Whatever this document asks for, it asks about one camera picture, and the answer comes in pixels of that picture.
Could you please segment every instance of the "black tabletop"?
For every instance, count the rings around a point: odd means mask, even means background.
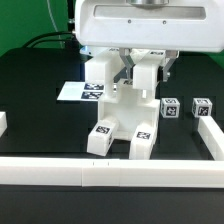
[[[1,156],[100,158],[86,153],[97,120],[94,102],[58,102],[65,81],[82,81],[77,52],[14,49],[0,58],[0,111],[8,129]],[[178,119],[160,116],[151,159],[212,160],[191,113],[208,97],[224,127],[224,70],[204,54],[183,53],[156,98],[178,98]],[[128,159],[130,143],[114,141],[107,158]],[[224,191],[177,188],[0,186],[1,223],[222,223]]]

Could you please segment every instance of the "white robot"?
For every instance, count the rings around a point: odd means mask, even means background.
[[[158,75],[167,81],[178,51],[224,49],[223,11],[223,0],[76,1],[77,39],[108,48],[85,65],[86,82],[105,86],[88,152],[105,156],[113,140],[122,139],[131,141],[130,159],[149,159],[157,137]],[[124,67],[127,79],[114,92]]]

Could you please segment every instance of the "black cable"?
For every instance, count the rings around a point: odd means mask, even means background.
[[[52,33],[46,33],[46,34],[42,34],[40,36],[34,37],[31,40],[29,40],[27,43],[25,43],[22,47],[26,48],[28,47],[30,44],[32,44],[33,42],[35,42],[36,40],[45,38],[45,37],[53,37],[53,36],[59,36],[59,35],[72,35],[72,32],[68,32],[68,31],[60,31],[60,32],[52,32]]]
[[[70,42],[71,39],[61,39],[61,40],[57,40],[57,39],[45,39],[45,40],[39,40],[37,42],[35,42],[34,44],[32,44],[30,46],[30,48],[34,48],[37,44],[40,44],[40,43],[44,43],[44,42]]]
[[[67,8],[68,8],[68,30],[72,31],[75,29],[74,0],[67,0]]]

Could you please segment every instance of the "green background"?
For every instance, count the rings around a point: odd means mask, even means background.
[[[51,0],[55,22],[59,30],[67,30],[66,0]],[[46,0],[0,1],[0,56],[12,48],[21,47],[29,39],[53,32]],[[58,43],[42,47],[60,47]],[[210,54],[224,68],[224,52]]]

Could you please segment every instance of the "marker cube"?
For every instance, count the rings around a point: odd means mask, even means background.
[[[178,118],[180,103],[176,98],[162,98],[160,112],[164,118]]]
[[[210,116],[212,112],[212,102],[208,98],[194,98],[192,113],[194,117]]]

